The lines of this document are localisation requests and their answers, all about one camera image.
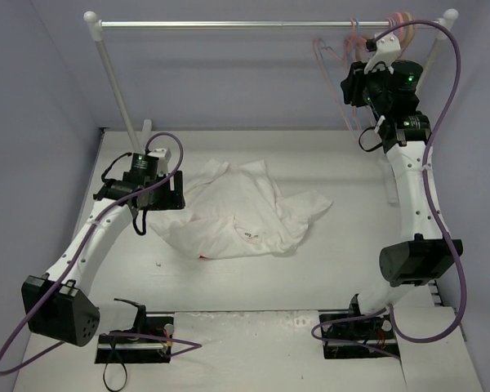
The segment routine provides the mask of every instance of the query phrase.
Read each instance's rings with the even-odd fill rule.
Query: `black cylinder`
[[[423,73],[423,67],[413,61],[399,60],[392,63],[392,68],[394,72],[386,79],[386,89],[398,94],[416,92],[417,82]]]

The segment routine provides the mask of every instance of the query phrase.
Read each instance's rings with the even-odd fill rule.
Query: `white bracket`
[[[376,42],[376,48],[376,53],[367,62],[364,73],[368,74],[373,70],[377,70],[376,68],[383,63],[392,74],[394,72],[392,63],[398,59],[399,54],[401,53],[401,45],[399,45],[398,38],[392,33],[386,34]]]

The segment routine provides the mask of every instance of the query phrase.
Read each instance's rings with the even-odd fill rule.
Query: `black cable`
[[[141,215],[141,230],[138,229],[138,224],[136,223],[136,218],[138,217],[138,215],[136,215],[134,217],[134,219],[132,220],[132,227],[134,228],[134,231],[136,231],[136,234],[138,235],[146,235],[147,234],[147,211],[149,209],[148,208],[145,208],[142,212],[142,215]]]
[[[361,135],[359,135],[358,145],[359,145],[359,148],[362,149],[365,153],[371,153],[371,152],[376,151],[377,149],[383,147],[383,142],[378,143],[377,145],[371,147],[370,149],[365,149],[363,147],[363,145],[361,144],[361,138],[363,137],[363,135],[365,134],[365,132],[366,131],[371,131],[371,130],[374,130],[374,129],[376,129],[376,127],[368,127],[366,129],[364,129],[363,132],[361,132]]]
[[[105,177],[109,174],[109,172],[111,171],[111,169],[113,168],[114,164],[119,161],[120,159],[122,158],[125,158],[125,157],[130,157],[132,155],[132,153],[124,153],[122,155],[120,155],[119,157],[117,157],[116,159],[114,159],[111,164],[109,165],[109,167],[107,167],[105,169],[105,171],[101,174],[100,178],[101,178],[101,181],[103,183],[107,182],[107,180],[105,179]]]
[[[125,388],[125,385],[127,385],[127,368],[125,367],[125,363],[123,363],[122,356],[116,350],[116,338],[115,337],[109,336],[109,345],[111,346],[111,352],[109,353],[109,357],[107,357],[107,360],[105,361],[104,375],[103,375],[102,378],[104,379],[105,388],[109,392],[120,392],[123,388]],[[107,370],[107,366],[109,364],[111,364],[110,361],[113,359],[113,356],[116,357],[116,359],[118,360],[117,363],[119,363],[120,365],[122,365],[123,371],[125,372],[125,381],[123,382],[122,387],[120,389],[118,389],[118,390],[113,390],[110,386],[108,386],[107,385],[107,380],[105,379],[105,371]]]

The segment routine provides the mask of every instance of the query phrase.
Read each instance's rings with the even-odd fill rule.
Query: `vertical pole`
[[[443,13],[443,17],[439,18],[439,23],[446,27],[447,29],[451,29],[457,17],[459,16],[459,12],[454,9],[446,10]],[[430,73],[430,69],[432,65],[435,63],[435,60],[438,56],[439,48],[443,45],[443,42],[446,41],[447,36],[443,34],[443,32],[439,31],[436,36],[434,43],[432,44],[432,48],[430,49],[430,53],[428,57],[426,57],[425,66],[423,67],[423,74],[419,78],[416,87],[416,94],[419,96],[421,93],[421,89],[423,88],[423,84],[425,83],[426,76]]]
[[[125,123],[129,139],[131,140],[132,148],[135,152],[142,154],[143,149],[141,148],[138,138],[136,137],[134,127],[132,126],[131,117],[129,116],[129,112],[127,111],[125,100],[123,99],[122,91],[120,90],[118,80],[116,79],[116,75],[114,74],[114,69],[109,58],[109,53],[107,53],[107,47],[105,47],[102,29],[100,26],[100,22],[98,21],[98,15],[92,11],[88,11],[83,15],[83,19],[87,22],[87,25],[89,26],[91,37],[96,44],[96,48],[98,49],[98,53],[100,54],[101,62],[105,67],[105,72],[107,73],[107,77],[109,78],[109,82],[113,89],[114,98],[116,98],[116,102],[118,103],[118,108],[120,109],[120,114],[122,115],[123,122]]]

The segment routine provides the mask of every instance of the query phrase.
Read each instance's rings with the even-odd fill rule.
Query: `white rod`
[[[102,29],[153,29],[153,30],[174,30],[174,29],[330,29],[341,28],[351,29],[352,24],[347,22],[331,21],[200,21],[200,22],[108,22],[100,20]],[[385,29],[390,27],[388,21],[384,22],[359,22],[359,27],[364,29]]]
[[[127,106],[125,105],[125,100],[123,99],[122,90],[120,90],[120,86],[118,85],[118,80],[116,79],[116,75],[114,74],[114,69],[113,65],[111,64],[111,59],[109,58],[109,53],[107,53],[107,47],[105,47],[102,28],[100,25],[100,21],[98,20],[98,16],[94,12],[88,11],[83,15],[83,19],[87,22],[87,25],[89,26],[89,32],[91,33],[92,40],[96,44],[96,48],[98,49],[98,53],[100,54],[101,62],[105,67],[105,72],[107,73],[111,88],[113,89],[114,98],[116,99],[116,103],[118,104],[118,108],[120,109],[120,114],[122,115],[123,122],[125,123],[125,127],[127,129],[127,134],[129,135],[129,139],[131,140],[132,149],[134,149],[136,153],[142,154],[143,149],[141,148],[140,142],[136,137],[134,127],[132,126],[131,116],[129,116]]]
[[[438,23],[440,23],[442,26],[450,30],[452,29],[452,26],[454,25],[454,22],[456,21],[458,16],[459,16],[459,12],[451,8],[443,13],[443,17],[439,18]],[[421,77],[417,81],[416,94],[418,96],[421,93],[421,90],[426,80],[426,76],[430,73],[430,70],[432,69],[432,65],[434,65],[438,57],[439,49],[443,45],[443,42],[446,41],[446,39],[447,36],[444,35],[442,31],[439,31],[435,36],[434,43],[432,44],[432,47],[430,48],[430,52],[426,57],[425,66],[423,67],[423,73],[421,74]]]
[[[127,134],[129,135],[129,139],[131,140],[132,148],[136,153],[142,154],[143,149],[141,148],[140,142],[136,137],[134,127],[132,126],[131,117],[129,116],[129,112],[127,111],[127,106],[125,105],[122,91],[120,90],[118,80],[116,79],[116,75],[114,74],[113,65],[111,64],[111,60],[109,58],[109,54],[107,53],[105,43],[103,41],[97,41],[95,42],[95,44],[98,48],[98,53],[100,53],[101,62],[104,64],[105,72],[107,73],[107,76],[111,83],[111,87],[113,88],[114,98],[116,98],[116,102],[118,103],[118,107],[120,109],[120,114],[122,115],[123,122],[125,123],[125,127],[127,128]]]

